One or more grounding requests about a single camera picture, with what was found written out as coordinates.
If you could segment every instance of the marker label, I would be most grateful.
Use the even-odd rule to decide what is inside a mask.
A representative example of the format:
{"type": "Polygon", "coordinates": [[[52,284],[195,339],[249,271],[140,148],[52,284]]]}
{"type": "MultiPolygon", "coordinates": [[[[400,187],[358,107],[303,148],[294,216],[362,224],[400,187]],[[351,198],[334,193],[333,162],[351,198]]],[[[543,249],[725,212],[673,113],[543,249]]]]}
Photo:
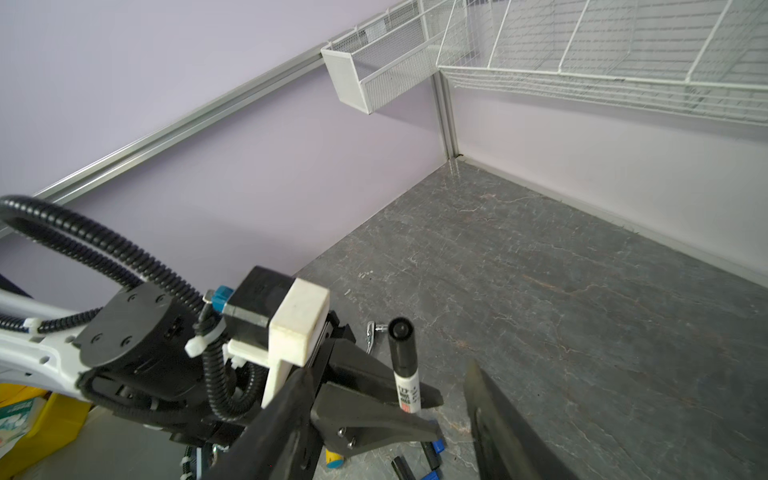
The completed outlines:
{"type": "Polygon", "coordinates": [[[400,409],[407,413],[417,413],[422,409],[422,394],[419,390],[419,371],[410,377],[401,377],[395,374],[397,385],[397,398],[400,401],[400,409]]]}

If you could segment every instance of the floor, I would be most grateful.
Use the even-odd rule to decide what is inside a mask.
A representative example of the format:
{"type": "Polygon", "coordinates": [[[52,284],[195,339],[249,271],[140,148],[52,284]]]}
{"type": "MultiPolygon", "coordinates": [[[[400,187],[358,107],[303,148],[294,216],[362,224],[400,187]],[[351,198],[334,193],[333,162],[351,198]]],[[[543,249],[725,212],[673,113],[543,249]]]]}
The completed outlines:
{"type": "Polygon", "coordinates": [[[175,480],[186,446],[168,437],[99,407],[88,413],[77,441],[14,480],[175,480]]]}
{"type": "MultiPolygon", "coordinates": [[[[370,320],[413,320],[445,479],[478,477],[471,358],[582,479],[768,472],[768,290],[603,220],[446,164],[299,275],[359,343],[370,320]]],[[[373,354],[389,364],[386,342],[373,354]]],[[[316,478],[392,480],[395,455],[428,472],[401,444],[316,478]]]]}

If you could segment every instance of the cable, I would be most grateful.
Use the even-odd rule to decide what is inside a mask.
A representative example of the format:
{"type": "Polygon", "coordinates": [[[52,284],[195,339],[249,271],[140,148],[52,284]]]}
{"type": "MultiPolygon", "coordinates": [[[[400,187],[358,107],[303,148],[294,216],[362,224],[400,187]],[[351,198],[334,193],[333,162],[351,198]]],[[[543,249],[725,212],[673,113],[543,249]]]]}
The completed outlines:
{"type": "Polygon", "coordinates": [[[146,281],[175,296],[193,313],[197,314],[203,309],[200,292],[173,270],[127,238],[90,218],[37,198],[8,195],[0,198],[0,220],[78,262],[90,262],[86,264],[110,278],[122,277],[122,272],[114,270],[115,266],[119,267],[115,262],[53,230],[71,235],[110,255],[146,281]]]}
{"type": "MultiPolygon", "coordinates": [[[[87,312],[76,313],[65,316],[60,319],[43,320],[38,327],[37,333],[47,335],[49,333],[69,330],[76,326],[84,325],[90,322],[101,311],[101,308],[94,308],[87,312]]],[[[0,315],[0,329],[10,330],[11,332],[29,333],[29,328],[24,325],[24,319],[10,315],[0,315]]]]}
{"type": "Polygon", "coordinates": [[[99,312],[101,312],[101,308],[94,308],[87,312],[76,313],[60,319],[43,320],[42,324],[38,327],[38,333],[61,332],[62,330],[69,330],[70,328],[84,325],[93,320],[99,312]]]}
{"type": "MultiPolygon", "coordinates": [[[[211,308],[210,304],[203,301],[200,292],[162,262],[104,225],[56,204],[22,195],[8,195],[0,198],[0,220],[31,240],[63,253],[128,288],[136,287],[141,283],[141,279],[130,271],[132,270],[142,279],[154,283],[174,296],[191,312],[197,314],[196,331],[209,328],[211,308]],[[83,243],[106,253],[117,262],[86,247],[83,243]]],[[[90,310],[65,319],[49,320],[50,323],[43,323],[40,329],[45,328],[45,331],[50,333],[57,331],[56,329],[86,323],[97,312],[97,310],[90,310]]],[[[0,323],[0,328],[17,329],[19,327],[11,318],[0,323]]],[[[225,422],[236,422],[251,409],[257,397],[263,395],[266,370],[252,364],[248,366],[247,386],[243,395],[235,400],[227,388],[227,366],[221,351],[223,342],[224,339],[219,337],[205,349],[202,355],[203,372],[211,410],[225,422]]],[[[174,412],[155,412],[123,406],[93,391],[91,384],[94,376],[95,373],[92,373],[90,376],[81,377],[81,381],[78,381],[78,387],[83,391],[83,395],[98,405],[107,406],[119,412],[122,416],[145,422],[161,422],[158,420],[160,418],[158,415],[163,413],[162,422],[173,422],[187,414],[184,409],[174,412]]]]}
{"type": "Polygon", "coordinates": [[[181,477],[179,477],[180,480],[188,480],[189,478],[193,478],[194,475],[192,474],[192,454],[194,453],[194,447],[191,445],[188,445],[187,448],[184,450],[184,457],[181,459],[181,477]]]}
{"type": "Polygon", "coordinates": [[[27,333],[29,329],[24,326],[24,320],[15,316],[0,315],[0,329],[11,332],[27,333]]]}
{"type": "Polygon", "coordinates": [[[93,402],[95,405],[110,409],[116,415],[126,419],[132,419],[139,423],[149,423],[153,425],[173,425],[177,423],[188,422],[196,411],[189,408],[180,408],[173,410],[147,410],[138,407],[125,406],[110,397],[100,394],[93,389],[93,382],[97,378],[98,370],[89,370],[80,375],[76,386],[82,392],[83,396],[93,402]]]}
{"type": "MultiPolygon", "coordinates": [[[[207,303],[197,317],[194,328],[198,335],[203,335],[216,326],[211,324],[215,317],[213,308],[207,303]]],[[[227,363],[224,360],[221,347],[222,337],[217,338],[203,351],[203,374],[205,389],[208,394],[210,409],[223,422],[235,423],[253,408],[253,404],[264,395],[266,386],[266,369],[262,366],[247,363],[248,383],[243,389],[243,395],[235,399],[227,388],[227,363]]]]}

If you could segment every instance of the white mesh basket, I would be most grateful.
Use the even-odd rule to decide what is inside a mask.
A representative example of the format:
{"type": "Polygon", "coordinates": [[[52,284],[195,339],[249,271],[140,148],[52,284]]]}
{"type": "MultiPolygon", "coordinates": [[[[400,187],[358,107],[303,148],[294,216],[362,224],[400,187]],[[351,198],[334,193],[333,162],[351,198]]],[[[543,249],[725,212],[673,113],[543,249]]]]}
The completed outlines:
{"type": "Polygon", "coordinates": [[[454,86],[768,124],[768,0],[456,0],[454,86]]]}
{"type": "Polygon", "coordinates": [[[411,0],[322,49],[339,99],[371,114],[437,73],[453,0],[411,0]]]}

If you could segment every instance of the black marker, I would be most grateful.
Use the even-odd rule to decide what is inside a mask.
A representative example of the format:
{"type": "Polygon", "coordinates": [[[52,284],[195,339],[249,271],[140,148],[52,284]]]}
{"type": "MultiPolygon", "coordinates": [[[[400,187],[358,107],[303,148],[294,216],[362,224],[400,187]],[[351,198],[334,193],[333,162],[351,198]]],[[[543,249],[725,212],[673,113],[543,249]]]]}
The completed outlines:
{"type": "Polygon", "coordinates": [[[417,413],[422,409],[419,390],[419,361],[416,358],[416,335],[413,324],[406,318],[389,323],[389,351],[395,371],[397,398],[403,412],[417,413]]]}
{"type": "Polygon", "coordinates": [[[408,462],[403,457],[395,457],[392,460],[392,468],[395,469],[398,480],[416,480],[413,472],[411,472],[411,468],[408,467],[408,462]]]}

